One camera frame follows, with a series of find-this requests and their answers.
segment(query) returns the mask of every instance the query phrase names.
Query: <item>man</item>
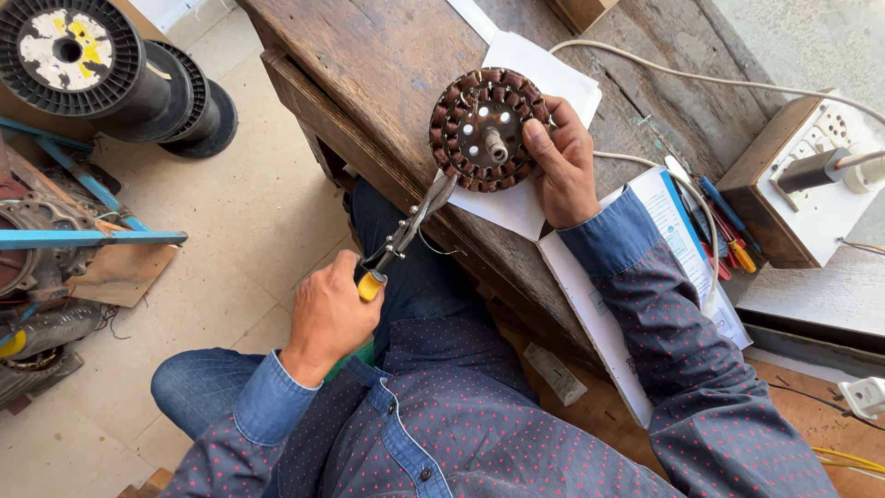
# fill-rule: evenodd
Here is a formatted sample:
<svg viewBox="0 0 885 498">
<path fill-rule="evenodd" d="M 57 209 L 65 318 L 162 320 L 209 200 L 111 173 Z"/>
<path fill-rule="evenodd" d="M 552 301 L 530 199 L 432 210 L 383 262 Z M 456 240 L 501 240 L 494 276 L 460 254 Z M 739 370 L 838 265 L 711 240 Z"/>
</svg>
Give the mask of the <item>man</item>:
<svg viewBox="0 0 885 498">
<path fill-rule="evenodd" d="M 523 136 L 551 225 L 624 331 L 656 406 L 650 441 L 672 487 L 545 413 L 455 262 L 412 244 L 368 304 L 356 254 L 298 288 L 289 343 L 268 356 L 178 354 L 151 390 L 194 446 L 163 496 L 814 496 L 835 490 L 697 294 L 631 190 L 600 210 L 593 141 L 571 106 Z M 403 216 L 366 182 L 351 221 L 372 253 Z M 374 331 L 374 362 L 351 358 Z"/>
</svg>

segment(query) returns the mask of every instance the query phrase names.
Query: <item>qr code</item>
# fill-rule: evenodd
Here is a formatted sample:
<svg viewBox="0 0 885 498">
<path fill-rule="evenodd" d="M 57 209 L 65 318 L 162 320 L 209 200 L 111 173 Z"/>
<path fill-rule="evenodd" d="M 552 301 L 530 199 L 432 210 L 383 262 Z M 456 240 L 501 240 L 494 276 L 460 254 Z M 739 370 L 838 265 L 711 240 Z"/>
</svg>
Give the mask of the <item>qr code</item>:
<svg viewBox="0 0 885 498">
<path fill-rule="evenodd" d="M 627 357 L 627 366 L 630 368 L 630 372 L 636 375 L 636 363 L 633 361 L 633 356 Z"/>
</svg>

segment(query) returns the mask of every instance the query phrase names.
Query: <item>fingernail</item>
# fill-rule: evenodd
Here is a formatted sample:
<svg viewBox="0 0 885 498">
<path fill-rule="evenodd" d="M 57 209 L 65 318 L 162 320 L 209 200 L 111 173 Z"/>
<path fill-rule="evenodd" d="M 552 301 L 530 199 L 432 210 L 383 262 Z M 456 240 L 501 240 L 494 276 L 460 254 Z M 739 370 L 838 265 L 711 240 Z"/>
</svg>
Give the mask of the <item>fingernail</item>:
<svg viewBox="0 0 885 498">
<path fill-rule="evenodd" d="M 541 122 L 535 118 L 526 121 L 526 124 L 522 126 L 525 127 L 526 133 L 528 133 L 528 138 L 531 139 L 532 142 L 537 142 L 538 139 L 543 136 L 544 126 L 542 126 Z"/>
</svg>

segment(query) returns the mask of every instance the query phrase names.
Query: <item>hole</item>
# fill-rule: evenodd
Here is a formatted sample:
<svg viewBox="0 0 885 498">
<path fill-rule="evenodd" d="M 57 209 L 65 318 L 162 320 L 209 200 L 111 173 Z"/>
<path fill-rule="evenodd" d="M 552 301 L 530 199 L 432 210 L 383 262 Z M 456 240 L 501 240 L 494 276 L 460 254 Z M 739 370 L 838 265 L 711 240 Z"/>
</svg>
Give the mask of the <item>hole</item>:
<svg viewBox="0 0 885 498">
<path fill-rule="evenodd" d="M 59 38 L 52 44 L 52 54 L 62 62 L 71 64 L 83 57 L 83 48 L 76 40 Z"/>
</svg>

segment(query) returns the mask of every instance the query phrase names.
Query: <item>blue jeans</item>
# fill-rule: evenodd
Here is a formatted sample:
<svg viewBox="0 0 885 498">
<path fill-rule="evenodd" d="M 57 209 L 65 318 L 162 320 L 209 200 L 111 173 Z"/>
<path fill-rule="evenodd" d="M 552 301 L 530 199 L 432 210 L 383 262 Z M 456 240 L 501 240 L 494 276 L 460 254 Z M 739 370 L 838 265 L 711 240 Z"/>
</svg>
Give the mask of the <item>blue jeans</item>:
<svg viewBox="0 0 885 498">
<path fill-rule="evenodd" d="M 365 180 L 357 183 L 350 200 L 350 222 L 365 254 L 381 247 L 403 219 L 372 185 Z M 434 253 L 417 237 L 405 252 L 405 259 L 393 262 L 387 270 L 381 321 L 374 331 L 376 365 L 384 364 L 390 348 L 390 324 L 400 320 L 452 316 L 495 328 L 482 296 L 450 256 Z M 150 392 L 160 410 L 196 439 L 215 419 L 234 409 L 264 358 L 222 348 L 185 351 L 157 368 Z M 272 483 L 264 496 L 276 495 Z"/>
</svg>

